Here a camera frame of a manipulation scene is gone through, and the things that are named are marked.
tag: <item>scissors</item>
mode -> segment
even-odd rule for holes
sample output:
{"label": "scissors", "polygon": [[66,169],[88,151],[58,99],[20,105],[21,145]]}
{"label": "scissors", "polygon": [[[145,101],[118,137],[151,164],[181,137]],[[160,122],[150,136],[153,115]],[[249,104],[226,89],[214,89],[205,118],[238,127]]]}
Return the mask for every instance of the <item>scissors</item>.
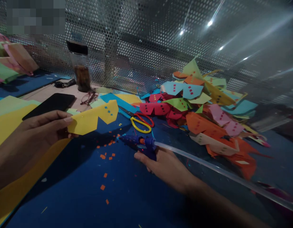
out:
{"label": "scissors", "polygon": [[[144,134],[148,134],[148,133],[150,133],[150,132],[152,131],[152,127],[154,127],[155,124],[154,124],[153,120],[152,120],[150,117],[148,117],[147,115],[145,115],[145,114],[143,114],[143,113],[132,113],[132,112],[127,111],[126,109],[122,108],[122,107],[119,106],[119,105],[118,105],[118,107],[121,108],[121,110],[123,110],[124,112],[126,112],[126,113],[131,117],[131,118],[130,118],[130,121],[131,121],[132,125],[134,126],[134,128],[135,128],[137,131],[139,131],[139,132],[141,132],[141,133],[144,133]],[[141,116],[144,116],[144,117],[148,118],[148,119],[150,120],[151,124],[149,124],[149,123],[146,122],[144,119],[142,119]],[[134,121],[136,121],[137,123],[140,123],[140,124],[146,126],[149,130],[141,130],[141,129],[139,129],[139,128],[135,125]]]}

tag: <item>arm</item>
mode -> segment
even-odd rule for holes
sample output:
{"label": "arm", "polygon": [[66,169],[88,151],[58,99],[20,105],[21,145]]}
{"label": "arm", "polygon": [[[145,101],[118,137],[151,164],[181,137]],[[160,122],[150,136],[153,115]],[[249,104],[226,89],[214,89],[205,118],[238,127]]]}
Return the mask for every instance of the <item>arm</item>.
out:
{"label": "arm", "polygon": [[149,172],[191,200],[198,201],[209,212],[219,215],[226,224],[234,227],[269,227],[191,174],[172,151],[158,147],[156,155],[157,161],[139,151],[134,157],[145,164]]}
{"label": "arm", "polygon": [[23,176],[63,138],[78,137],[67,132],[70,113],[52,111],[23,121],[0,145],[0,189]]}

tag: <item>fingernail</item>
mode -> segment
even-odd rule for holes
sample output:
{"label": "fingernail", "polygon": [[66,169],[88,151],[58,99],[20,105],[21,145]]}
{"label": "fingernail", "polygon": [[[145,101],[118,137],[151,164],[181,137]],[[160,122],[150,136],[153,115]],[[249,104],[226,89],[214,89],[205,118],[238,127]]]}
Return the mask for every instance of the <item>fingernail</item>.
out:
{"label": "fingernail", "polygon": [[140,153],[135,153],[135,154],[134,154],[134,158],[135,158],[135,159],[140,159],[140,157],[141,157],[141,154],[140,154]]}
{"label": "fingernail", "polygon": [[65,122],[72,122],[73,121],[73,119],[71,118],[71,117],[66,117],[66,118],[64,118],[63,119]]}

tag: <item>brown liquid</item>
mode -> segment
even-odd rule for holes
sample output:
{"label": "brown liquid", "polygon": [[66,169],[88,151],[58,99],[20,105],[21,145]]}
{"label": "brown liquid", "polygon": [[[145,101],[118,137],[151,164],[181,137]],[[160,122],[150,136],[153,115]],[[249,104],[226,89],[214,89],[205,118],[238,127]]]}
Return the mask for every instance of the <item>brown liquid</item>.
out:
{"label": "brown liquid", "polygon": [[77,76],[76,81],[78,85],[78,90],[80,92],[89,92],[91,88],[88,67],[76,65],[74,66],[74,72]]}

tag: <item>eyeglasses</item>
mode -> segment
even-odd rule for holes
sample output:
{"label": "eyeglasses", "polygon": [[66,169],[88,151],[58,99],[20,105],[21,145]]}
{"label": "eyeglasses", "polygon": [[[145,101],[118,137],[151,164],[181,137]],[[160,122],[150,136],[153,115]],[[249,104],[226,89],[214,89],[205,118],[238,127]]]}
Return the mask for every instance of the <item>eyeglasses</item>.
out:
{"label": "eyeglasses", "polygon": [[86,94],[84,97],[82,97],[80,105],[86,104],[87,106],[90,106],[90,104],[92,104],[97,97],[98,95],[96,95],[96,91],[91,91],[88,94]]}

